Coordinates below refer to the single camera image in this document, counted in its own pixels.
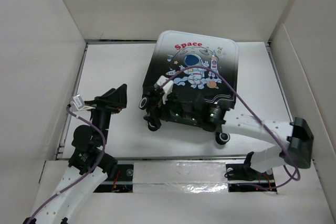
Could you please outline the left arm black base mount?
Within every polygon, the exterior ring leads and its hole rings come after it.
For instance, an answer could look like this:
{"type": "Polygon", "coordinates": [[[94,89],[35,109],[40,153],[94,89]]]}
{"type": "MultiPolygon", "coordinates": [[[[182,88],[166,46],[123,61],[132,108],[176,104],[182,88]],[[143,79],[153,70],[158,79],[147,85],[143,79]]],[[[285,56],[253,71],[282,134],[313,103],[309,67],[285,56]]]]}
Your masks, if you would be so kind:
{"type": "Polygon", "coordinates": [[[108,178],[96,189],[95,193],[132,193],[133,192],[133,164],[119,164],[117,173],[108,178]]]}

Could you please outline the black white space-print suitcase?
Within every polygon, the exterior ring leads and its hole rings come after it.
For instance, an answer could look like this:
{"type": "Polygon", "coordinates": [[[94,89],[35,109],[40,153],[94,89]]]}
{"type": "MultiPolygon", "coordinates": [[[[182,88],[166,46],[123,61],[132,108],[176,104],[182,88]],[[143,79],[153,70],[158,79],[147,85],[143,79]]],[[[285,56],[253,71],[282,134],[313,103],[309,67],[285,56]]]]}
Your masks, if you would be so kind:
{"type": "Polygon", "coordinates": [[[197,91],[207,102],[233,109],[238,79],[238,46],[225,38],[167,30],[156,42],[144,81],[154,87],[160,76],[174,82],[173,92],[197,91]]]}

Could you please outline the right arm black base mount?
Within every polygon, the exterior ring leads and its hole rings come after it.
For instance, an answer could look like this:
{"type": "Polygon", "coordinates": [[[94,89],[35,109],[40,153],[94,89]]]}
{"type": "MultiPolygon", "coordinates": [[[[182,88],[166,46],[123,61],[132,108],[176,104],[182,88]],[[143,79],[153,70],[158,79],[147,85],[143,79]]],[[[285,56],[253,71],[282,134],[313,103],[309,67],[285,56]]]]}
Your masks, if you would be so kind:
{"type": "Polygon", "coordinates": [[[277,191],[273,174],[256,172],[244,164],[226,164],[224,177],[230,193],[277,191]]]}

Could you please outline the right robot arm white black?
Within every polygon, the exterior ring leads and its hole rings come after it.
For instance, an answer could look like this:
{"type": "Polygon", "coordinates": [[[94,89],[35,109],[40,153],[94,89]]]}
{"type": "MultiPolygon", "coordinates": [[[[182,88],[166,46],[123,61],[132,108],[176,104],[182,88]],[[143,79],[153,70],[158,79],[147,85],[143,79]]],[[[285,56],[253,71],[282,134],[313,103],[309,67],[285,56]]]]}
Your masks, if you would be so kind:
{"type": "Polygon", "coordinates": [[[268,149],[247,154],[242,168],[248,178],[284,165],[310,168],[314,136],[305,119],[258,121],[253,115],[240,114],[224,104],[224,101],[207,102],[197,91],[166,94],[161,89],[154,89],[142,97],[139,108],[146,111],[144,119],[151,131],[157,131],[162,121],[168,121],[214,132],[219,145],[225,145],[232,134],[271,143],[272,147],[268,149]]]}

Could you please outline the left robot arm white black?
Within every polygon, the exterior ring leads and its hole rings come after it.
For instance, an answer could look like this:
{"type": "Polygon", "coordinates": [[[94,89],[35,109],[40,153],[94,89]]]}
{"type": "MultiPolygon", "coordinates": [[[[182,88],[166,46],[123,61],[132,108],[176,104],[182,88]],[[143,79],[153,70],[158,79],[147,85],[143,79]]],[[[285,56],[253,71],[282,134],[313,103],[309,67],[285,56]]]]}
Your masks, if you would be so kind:
{"type": "Polygon", "coordinates": [[[24,223],[73,223],[96,188],[118,176],[118,161],[105,152],[110,119],[127,107],[127,85],[112,88],[93,100],[80,95],[66,106],[69,115],[83,122],[73,133],[75,148],[54,192],[24,223]]]}

